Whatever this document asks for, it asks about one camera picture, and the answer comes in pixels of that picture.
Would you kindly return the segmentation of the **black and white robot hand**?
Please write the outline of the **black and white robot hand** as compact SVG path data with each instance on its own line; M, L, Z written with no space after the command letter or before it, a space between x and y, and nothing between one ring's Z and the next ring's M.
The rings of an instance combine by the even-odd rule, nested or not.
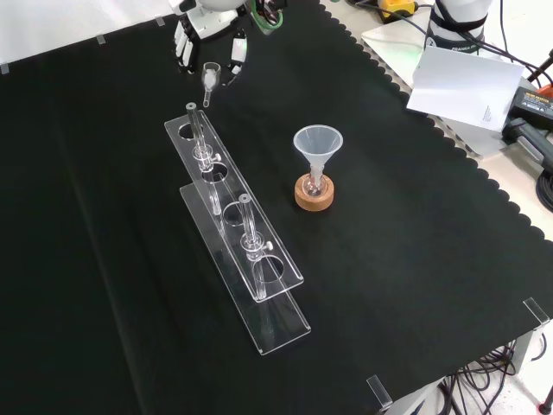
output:
M194 73L200 43L226 31L245 14L245 1L169 1L178 17L174 57L181 71Z

